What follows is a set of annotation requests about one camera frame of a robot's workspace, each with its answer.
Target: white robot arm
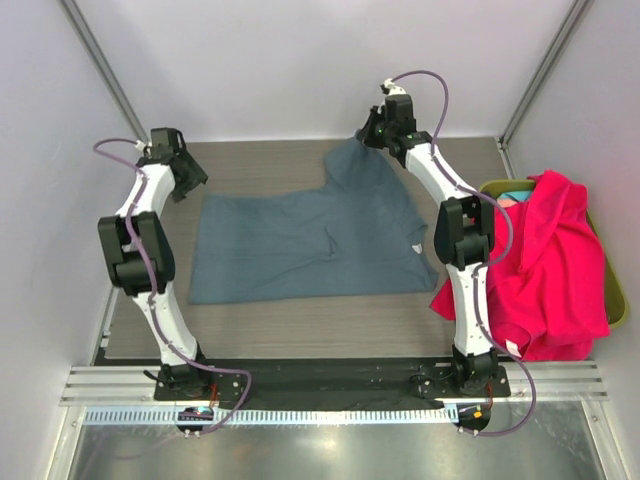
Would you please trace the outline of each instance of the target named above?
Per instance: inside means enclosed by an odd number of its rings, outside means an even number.
[[[142,148],[144,156],[137,164],[136,181],[127,200],[112,217],[101,218],[98,232],[114,286],[140,307],[160,347],[164,365],[164,380],[173,378],[196,383],[198,374],[185,365],[162,340],[149,311],[151,284],[148,272],[137,251],[131,249],[131,239],[125,228],[127,215],[152,261],[158,291],[154,296],[156,318],[162,333],[190,360],[202,358],[196,339],[184,323],[173,290],[175,261],[159,217],[171,195],[178,202],[187,192],[207,181],[207,175],[189,155],[182,134],[175,129],[159,128],[151,131],[151,143]],[[137,199],[144,182],[144,190]]]
[[[463,395],[482,392],[498,371],[497,352],[480,328],[483,325],[490,331],[486,268],[477,268],[489,259],[493,248],[493,206],[473,195],[476,190],[445,161],[438,147],[432,145],[431,136],[417,130],[413,102],[404,89],[390,79],[381,87],[384,102],[371,108],[369,119],[357,136],[369,147],[388,149],[440,205],[435,250],[453,285],[453,373]],[[476,291],[474,275],[478,276]]]

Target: laundry basket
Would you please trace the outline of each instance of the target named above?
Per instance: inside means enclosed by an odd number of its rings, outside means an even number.
[[[533,190],[536,186],[536,182],[533,180],[493,180],[487,182],[480,187],[480,191],[491,195],[493,198],[498,198],[505,192],[516,192],[521,190]],[[587,211],[587,222],[598,236],[598,230],[596,229],[589,212]],[[605,273],[604,273],[604,302],[605,309],[607,311],[607,318],[611,327],[617,327],[627,317],[627,300],[620,288],[620,282],[616,273],[611,267],[607,253],[605,252]]]

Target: gray t-shirt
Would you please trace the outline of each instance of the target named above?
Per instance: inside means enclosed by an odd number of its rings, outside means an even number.
[[[431,291],[427,228],[376,150],[355,138],[324,159],[327,185],[267,198],[205,198],[194,304]]]

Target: pink cloth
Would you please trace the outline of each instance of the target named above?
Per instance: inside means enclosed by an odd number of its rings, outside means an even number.
[[[587,224],[587,189],[553,171],[531,178],[536,188],[529,201],[507,210],[513,247],[487,274],[491,332],[505,347],[513,342],[524,360],[584,360],[594,339],[609,334],[604,252]],[[498,211],[495,223],[491,258],[507,241]],[[455,318],[450,281],[431,308]]]

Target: purple cable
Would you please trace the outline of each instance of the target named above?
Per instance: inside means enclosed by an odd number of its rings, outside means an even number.
[[[453,185],[455,188],[457,188],[462,192],[465,192],[465,193],[468,193],[469,195],[474,195],[476,197],[486,200],[487,202],[489,202],[491,205],[493,205],[495,208],[498,209],[498,211],[502,214],[505,221],[507,222],[508,239],[507,239],[507,245],[505,246],[504,250],[500,255],[498,255],[493,260],[489,260],[481,265],[478,265],[473,270],[472,277],[473,277],[473,308],[474,308],[474,312],[475,312],[480,330],[482,330],[482,333],[484,334],[484,336],[487,338],[487,340],[491,343],[491,345],[496,350],[507,355],[509,358],[511,358],[514,362],[518,364],[518,366],[522,369],[525,376],[527,377],[527,380],[529,381],[529,385],[531,385],[531,405],[529,406],[529,410],[527,411],[527,414],[523,417],[522,420],[520,420],[519,423],[517,423],[513,427],[510,427],[510,428],[507,428],[506,430],[501,430],[498,432],[478,432],[477,433],[477,435],[481,437],[499,437],[502,435],[508,435],[510,433],[520,430],[533,416],[533,413],[535,411],[536,404],[537,404],[536,386],[535,386],[535,382],[533,381],[533,377],[531,376],[531,372],[529,371],[525,363],[515,355],[512,355],[511,352],[505,349],[498,342],[496,342],[491,336],[491,334],[489,333],[489,331],[487,330],[487,327],[482,323],[482,320],[481,320],[482,316],[480,314],[480,298],[479,298],[480,284],[478,282],[478,272],[480,271],[481,268],[485,268],[485,267],[489,268],[491,265],[495,265],[496,263],[502,261],[507,256],[507,254],[511,250],[511,246],[513,245],[513,223],[511,222],[511,218],[509,217],[509,214],[507,213],[507,211],[495,199],[493,199],[492,197],[490,197],[485,193],[467,188],[464,185],[459,185],[456,182],[456,180],[449,174],[447,169],[444,168],[444,166],[440,163],[440,160],[436,156],[435,150],[438,142],[438,136],[440,134],[440,129],[442,128],[444,119],[447,116],[447,111],[449,110],[449,87],[447,86],[447,82],[445,81],[444,78],[442,78],[441,75],[435,72],[431,72],[429,70],[412,70],[410,72],[405,72],[392,78],[391,81],[395,83],[398,80],[401,80],[405,77],[409,77],[412,75],[428,75],[430,77],[433,77],[440,82],[440,85],[442,85],[442,89],[444,91],[444,105],[442,106],[442,113],[440,114],[440,120],[438,121],[438,125],[436,126],[436,129],[433,132],[433,138],[431,140],[431,159],[436,164],[436,167],[445,176],[445,178],[449,181],[449,183],[451,183],[451,185]],[[476,435],[476,432],[474,430],[471,430],[468,428],[464,428],[463,430],[467,433]]]
[[[124,142],[124,143],[130,143],[133,145],[137,143],[133,140],[129,140],[125,138],[107,138],[105,140],[101,140],[98,143],[96,143],[93,146],[93,151],[96,152],[98,155],[102,155],[103,157],[107,157],[111,160],[114,160],[122,165],[125,165],[131,168],[134,172],[136,172],[136,174],[140,175],[141,177],[140,188],[138,189],[135,196],[133,197],[133,201],[131,202],[131,205],[129,205],[129,209],[127,210],[127,215],[125,217],[125,227],[127,229],[127,233],[131,237],[131,241],[135,245],[136,249],[138,250],[138,253],[140,254],[140,257],[142,258],[144,266],[147,269],[147,274],[149,275],[149,280],[151,281],[151,293],[149,294],[149,299],[147,300],[147,303],[149,305],[149,311],[151,313],[151,321],[153,323],[153,327],[158,333],[158,337],[160,337],[160,340],[162,340],[162,342],[169,348],[169,350],[173,354],[175,354],[177,357],[179,357],[181,360],[191,365],[192,367],[198,368],[200,370],[204,370],[206,372],[211,372],[211,373],[219,373],[219,374],[226,374],[226,375],[243,375],[247,379],[247,385],[245,386],[244,391],[242,392],[242,395],[240,395],[240,398],[236,402],[235,406],[218,423],[211,425],[210,427],[204,428],[201,434],[204,435],[207,433],[215,432],[220,427],[222,427],[225,423],[227,423],[231,419],[231,417],[233,417],[233,415],[244,404],[245,400],[247,399],[247,395],[249,394],[249,390],[251,389],[251,384],[253,381],[251,372],[249,372],[248,370],[241,370],[241,369],[210,367],[208,365],[203,365],[201,363],[198,363],[190,359],[185,354],[183,354],[180,350],[174,347],[173,343],[171,343],[171,341],[166,337],[166,335],[162,331],[162,328],[160,327],[160,322],[158,321],[158,317],[156,315],[156,306],[154,301],[155,296],[158,294],[158,281],[153,271],[153,264],[151,263],[149,254],[144,248],[144,245],[142,244],[142,240],[140,240],[140,237],[138,236],[135,229],[133,228],[133,222],[132,222],[133,211],[135,210],[137,203],[140,201],[140,198],[142,198],[142,195],[144,194],[144,191],[147,188],[147,176],[145,175],[144,171],[140,167],[136,166],[134,163],[129,162],[124,158],[118,157],[117,155],[113,155],[109,152],[105,152],[104,150],[100,150],[100,147],[102,145],[106,143],[114,143],[114,142]]]

